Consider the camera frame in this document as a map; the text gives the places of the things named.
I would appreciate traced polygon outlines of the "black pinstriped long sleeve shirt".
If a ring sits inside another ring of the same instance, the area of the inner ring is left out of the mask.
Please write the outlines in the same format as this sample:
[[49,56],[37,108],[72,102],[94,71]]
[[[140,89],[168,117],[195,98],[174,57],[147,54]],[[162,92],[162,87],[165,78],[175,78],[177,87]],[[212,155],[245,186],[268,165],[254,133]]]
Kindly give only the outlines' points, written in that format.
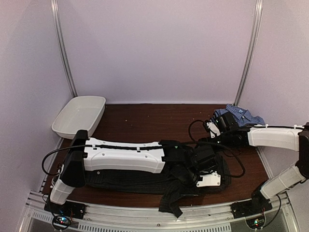
[[[131,170],[98,170],[85,173],[86,184],[120,192],[161,194],[160,212],[180,217],[178,200],[184,196],[199,196],[225,190],[231,183],[226,160],[209,146],[192,148],[186,145],[163,148],[164,167],[154,174]],[[197,187],[205,174],[216,172],[220,185]]]

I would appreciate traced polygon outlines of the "white plastic basin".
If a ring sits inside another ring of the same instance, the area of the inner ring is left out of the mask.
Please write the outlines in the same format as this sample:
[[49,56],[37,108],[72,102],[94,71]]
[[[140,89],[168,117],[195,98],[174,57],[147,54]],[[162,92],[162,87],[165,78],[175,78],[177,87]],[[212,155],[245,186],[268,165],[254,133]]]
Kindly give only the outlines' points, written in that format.
[[105,111],[106,99],[100,96],[79,96],[71,99],[51,125],[53,132],[65,139],[73,139],[78,130],[88,136],[95,132]]

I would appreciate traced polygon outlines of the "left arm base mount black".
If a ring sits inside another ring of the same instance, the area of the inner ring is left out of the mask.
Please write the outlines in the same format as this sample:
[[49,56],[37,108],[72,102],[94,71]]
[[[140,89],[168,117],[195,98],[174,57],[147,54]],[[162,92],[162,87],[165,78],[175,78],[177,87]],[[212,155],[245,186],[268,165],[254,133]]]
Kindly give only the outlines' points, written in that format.
[[66,216],[68,218],[83,219],[86,205],[72,201],[65,201],[59,205],[50,201],[50,195],[47,196],[44,210],[50,212],[53,216]]

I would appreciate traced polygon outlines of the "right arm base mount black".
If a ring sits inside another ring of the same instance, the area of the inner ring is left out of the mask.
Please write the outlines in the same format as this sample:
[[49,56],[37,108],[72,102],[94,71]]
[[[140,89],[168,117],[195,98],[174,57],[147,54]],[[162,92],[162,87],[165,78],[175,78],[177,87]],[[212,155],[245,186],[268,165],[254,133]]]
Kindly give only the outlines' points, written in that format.
[[272,209],[269,199],[266,199],[259,191],[252,194],[250,200],[235,202],[230,205],[233,217],[235,219],[262,214]]

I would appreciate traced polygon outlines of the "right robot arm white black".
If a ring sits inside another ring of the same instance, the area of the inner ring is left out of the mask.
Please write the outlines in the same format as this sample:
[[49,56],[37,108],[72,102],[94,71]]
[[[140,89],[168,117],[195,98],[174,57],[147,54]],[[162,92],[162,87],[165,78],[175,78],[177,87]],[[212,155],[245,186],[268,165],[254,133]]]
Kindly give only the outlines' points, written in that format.
[[230,112],[215,116],[205,123],[210,136],[198,142],[209,142],[218,147],[267,146],[298,152],[298,161],[276,177],[261,184],[248,201],[248,210],[258,213],[266,200],[303,183],[309,178],[309,126],[269,126],[256,123],[238,123]]

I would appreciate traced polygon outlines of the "blue checked shirt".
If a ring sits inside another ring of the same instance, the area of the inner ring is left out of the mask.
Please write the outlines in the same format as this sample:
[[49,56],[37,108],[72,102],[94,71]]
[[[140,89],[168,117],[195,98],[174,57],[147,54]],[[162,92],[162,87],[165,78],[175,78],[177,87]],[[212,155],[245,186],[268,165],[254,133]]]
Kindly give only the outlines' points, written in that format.
[[230,112],[233,115],[235,121],[238,123],[240,127],[249,124],[265,125],[264,120],[260,116],[252,116],[249,110],[230,104],[227,104],[224,109],[216,109],[214,111],[213,117],[211,118],[211,122],[214,122],[214,119],[216,117],[221,116],[228,112]]

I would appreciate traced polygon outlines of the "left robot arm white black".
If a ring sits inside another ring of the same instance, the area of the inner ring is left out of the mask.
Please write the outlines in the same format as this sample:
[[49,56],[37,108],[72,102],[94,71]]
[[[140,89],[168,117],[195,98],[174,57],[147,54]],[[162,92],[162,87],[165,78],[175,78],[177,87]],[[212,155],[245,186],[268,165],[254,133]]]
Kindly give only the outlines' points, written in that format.
[[207,145],[198,150],[187,144],[162,140],[118,143],[88,137],[79,130],[68,149],[50,195],[50,206],[60,215],[70,207],[66,199],[86,185],[116,191],[162,194],[173,182],[189,192],[218,187],[215,154]]

